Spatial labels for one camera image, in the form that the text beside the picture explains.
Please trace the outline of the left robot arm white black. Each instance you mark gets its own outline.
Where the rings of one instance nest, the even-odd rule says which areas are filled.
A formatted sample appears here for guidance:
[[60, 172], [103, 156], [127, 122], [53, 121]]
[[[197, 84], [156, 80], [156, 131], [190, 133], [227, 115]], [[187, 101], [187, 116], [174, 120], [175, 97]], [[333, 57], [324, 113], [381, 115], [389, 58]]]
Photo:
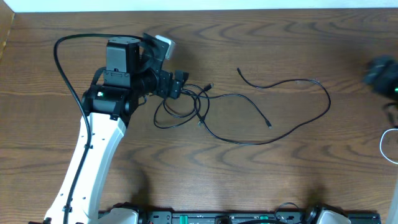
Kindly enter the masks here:
[[44, 223], [145, 223], [125, 205], [100, 214], [103, 187], [114, 153], [129, 126], [140, 98], [152, 93], [177, 99], [188, 73], [162, 69], [174, 41], [157, 35], [106, 35], [106, 65], [99, 68], [89, 89], [79, 98], [80, 133], [65, 179]]

